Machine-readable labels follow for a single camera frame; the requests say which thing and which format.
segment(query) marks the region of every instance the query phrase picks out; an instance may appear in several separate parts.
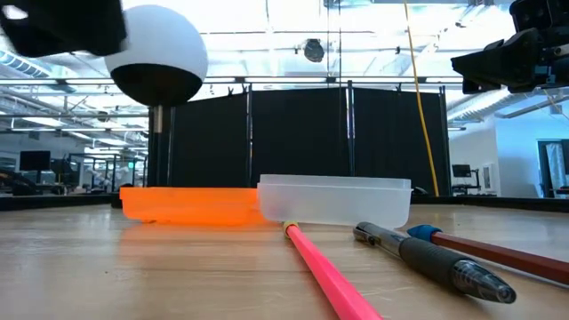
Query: orange plastic tray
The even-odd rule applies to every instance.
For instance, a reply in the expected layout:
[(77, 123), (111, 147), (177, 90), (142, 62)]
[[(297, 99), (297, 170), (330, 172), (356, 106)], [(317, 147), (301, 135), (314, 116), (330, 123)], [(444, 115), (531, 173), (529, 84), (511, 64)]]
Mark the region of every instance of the orange plastic tray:
[(252, 188), (121, 188), (123, 213), (143, 222), (196, 226), (268, 223)]

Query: ceiling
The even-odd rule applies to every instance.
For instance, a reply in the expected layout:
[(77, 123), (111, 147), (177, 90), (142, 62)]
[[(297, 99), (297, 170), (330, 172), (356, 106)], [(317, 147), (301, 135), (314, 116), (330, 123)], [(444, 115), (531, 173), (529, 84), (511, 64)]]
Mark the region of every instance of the ceiling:
[[(511, 1), (495, 1), (497, 5), (492, 6), (469, 5), (476, 2), (480, 1), (409, 1), (409, 24), (419, 76), (459, 76), (452, 69), (452, 57), (479, 51), (515, 33), (509, 15)], [(197, 27), (208, 50), (208, 77), (413, 76), (405, 8), (400, 1), (346, 0), (341, 6), (327, 8), (323, 0), (123, 0), (125, 9), (141, 4), (171, 7)], [(310, 62), (304, 57), (302, 49), (309, 39), (319, 40), (324, 47), (322, 62)], [(11, 51), (7, 39), (0, 38), (0, 50)], [(24, 60), (48, 70), (49, 77), (108, 77), (103, 59), (87, 52)], [(0, 75), (30, 78), (5, 65), (0, 65)], [(299, 86), (265, 84), (253, 89)], [(38, 113), (60, 110), (136, 114), (147, 109), (125, 97), (114, 85), (70, 87), (62, 90), (22, 84), (0, 88), (56, 107), (34, 111)], [(207, 84), (194, 99), (226, 95), (228, 87), (234, 88), (235, 93), (241, 90), (241, 84)], [(447, 90), (447, 103), (463, 98), (459, 90)], [(29, 107), (17, 102), (8, 99), (0, 105), (0, 110), (20, 113), (24, 109), (19, 107)], [(145, 118), (113, 119), (110, 123), (97, 119), (73, 122), (68, 125), (148, 127)]]

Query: wooden table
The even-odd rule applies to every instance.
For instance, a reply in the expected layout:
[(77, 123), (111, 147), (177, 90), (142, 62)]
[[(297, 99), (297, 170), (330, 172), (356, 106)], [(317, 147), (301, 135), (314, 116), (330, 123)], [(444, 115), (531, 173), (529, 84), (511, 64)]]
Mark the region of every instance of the wooden table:
[[(569, 260), (569, 214), (415, 206), (407, 226)], [(453, 295), (351, 228), (302, 226), (386, 319), (567, 319), (569, 290), (490, 265), (517, 290), (501, 305)], [(140, 225), (107, 205), (0, 212), (0, 318), (334, 319), (278, 226)]]

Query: black curtain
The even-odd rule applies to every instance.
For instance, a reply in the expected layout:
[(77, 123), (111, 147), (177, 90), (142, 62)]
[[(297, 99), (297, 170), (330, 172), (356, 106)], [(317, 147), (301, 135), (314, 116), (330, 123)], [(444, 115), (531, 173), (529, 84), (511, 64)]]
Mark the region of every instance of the black curtain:
[(349, 176), (346, 91), (253, 92), (252, 185), (263, 173)]
[(245, 94), (177, 107), (173, 131), (173, 187), (248, 187)]
[[(358, 177), (410, 179), (434, 195), (415, 92), (354, 89), (355, 158)], [(423, 113), (438, 189), (450, 195), (448, 131), (439, 94), (422, 93)]]

